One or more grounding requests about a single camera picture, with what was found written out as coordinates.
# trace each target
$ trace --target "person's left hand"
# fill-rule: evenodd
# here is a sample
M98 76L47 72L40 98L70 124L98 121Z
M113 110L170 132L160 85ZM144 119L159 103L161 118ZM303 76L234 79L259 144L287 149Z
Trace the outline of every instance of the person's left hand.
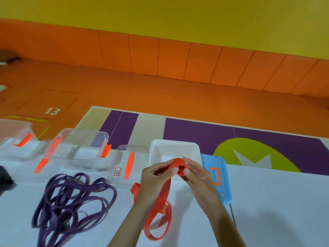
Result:
M165 182L178 172L178 167L165 171L174 159L149 166L142 171L141 186L135 203L153 206Z

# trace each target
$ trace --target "label sticker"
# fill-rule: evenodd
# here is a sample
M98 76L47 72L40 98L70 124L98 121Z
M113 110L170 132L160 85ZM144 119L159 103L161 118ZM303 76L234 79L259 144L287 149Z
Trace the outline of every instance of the label sticker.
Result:
M64 151L65 151L66 147L62 147L59 151L58 151L58 154L63 154Z
M114 171L114 176L119 176L121 172L121 167L117 167Z

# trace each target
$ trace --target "yellow wall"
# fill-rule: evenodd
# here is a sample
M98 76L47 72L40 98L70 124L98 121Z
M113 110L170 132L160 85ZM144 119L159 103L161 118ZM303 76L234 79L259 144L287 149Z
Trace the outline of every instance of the yellow wall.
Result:
M329 0L0 0L0 17L329 59Z

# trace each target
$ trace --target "number 13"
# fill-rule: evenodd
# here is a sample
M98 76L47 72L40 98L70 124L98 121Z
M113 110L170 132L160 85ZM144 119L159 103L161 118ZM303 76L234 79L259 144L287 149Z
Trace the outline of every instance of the number 13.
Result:
M52 107L48 108L48 111L45 114L49 113L52 109L53 109ZM55 110L50 115L56 115L58 114L59 111L60 111L59 108L55 108Z

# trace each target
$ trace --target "forearm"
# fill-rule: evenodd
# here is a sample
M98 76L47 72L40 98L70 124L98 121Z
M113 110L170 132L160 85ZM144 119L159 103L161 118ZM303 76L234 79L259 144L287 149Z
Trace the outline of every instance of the forearm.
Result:
M246 247L225 207L220 204L208 216L219 247Z
M108 247L135 247L151 208L136 201Z

